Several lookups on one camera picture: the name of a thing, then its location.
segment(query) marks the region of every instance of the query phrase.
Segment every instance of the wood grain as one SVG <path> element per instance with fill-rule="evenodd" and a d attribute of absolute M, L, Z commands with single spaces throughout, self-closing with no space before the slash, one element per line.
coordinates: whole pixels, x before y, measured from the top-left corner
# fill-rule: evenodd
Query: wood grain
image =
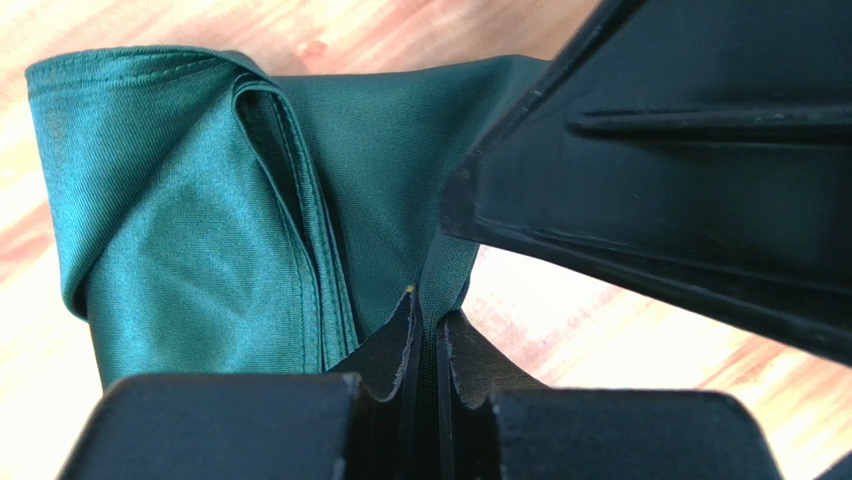
<path fill-rule="evenodd" d="M 141 44 L 239 50 L 277 75 L 551 58 L 596 0 L 0 0 L 0 478 L 48 478 L 100 395 L 88 329 L 59 299 L 23 70 Z M 727 391 L 788 479 L 852 449 L 852 370 L 553 265 L 485 248 L 472 322 L 555 386 Z"/>

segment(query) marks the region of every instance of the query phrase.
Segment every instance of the wooden surface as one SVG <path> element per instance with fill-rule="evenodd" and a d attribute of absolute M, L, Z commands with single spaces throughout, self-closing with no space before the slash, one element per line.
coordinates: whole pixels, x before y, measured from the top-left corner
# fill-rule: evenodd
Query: wooden surface
<path fill-rule="evenodd" d="M 74 50 L 240 50 L 272 74 L 551 58 L 595 0 L 0 0 L 0 478 L 50 478 L 100 395 L 86 325 L 59 300 L 24 68 Z M 543 262 L 483 249 L 465 304 L 551 385 L 730 392 L 788 479 L 852 449 L 852 370 Z"/>

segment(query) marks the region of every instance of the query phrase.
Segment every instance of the dark green fabric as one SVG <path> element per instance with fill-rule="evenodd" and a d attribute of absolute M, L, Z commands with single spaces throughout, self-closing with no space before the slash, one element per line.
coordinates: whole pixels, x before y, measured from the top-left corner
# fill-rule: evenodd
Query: dark green fabric
<path fill-rule="evenodd" d="M 542 66 L 271 78 L 147 47 L 30 67 L 63 299 L 104 385 L 321 372 L 413 283 L 432 334 L 477 248 L 438 232 L 440 185 Z"/>

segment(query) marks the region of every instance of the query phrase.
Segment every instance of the fabric fold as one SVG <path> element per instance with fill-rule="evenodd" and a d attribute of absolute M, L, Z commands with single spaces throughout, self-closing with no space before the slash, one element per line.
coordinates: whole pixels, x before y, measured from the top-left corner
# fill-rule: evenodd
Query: fabric fold
<path fill-rule="evenodd" d="M 104 385 L 321 372 L 412 283 L 427 326 L 458 308 L 476 245 L 438 232 L 438 191 L 542 66 L 273 78 L 138 47 L 30 67 L 63 300 Z"/>

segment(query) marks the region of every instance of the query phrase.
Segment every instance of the fabric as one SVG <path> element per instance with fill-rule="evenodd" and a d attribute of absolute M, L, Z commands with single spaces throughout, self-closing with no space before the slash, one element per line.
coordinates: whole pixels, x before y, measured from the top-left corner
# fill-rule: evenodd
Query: fabric
<path fill-rule="evenodd" d="M 443 179 L 543 65 L 273 78 L 145 47 L 30 67 L 62 295 L 103 384 L 325 371 L 413 283 L 434 338 L 477 249 L 438 231 Z"/>

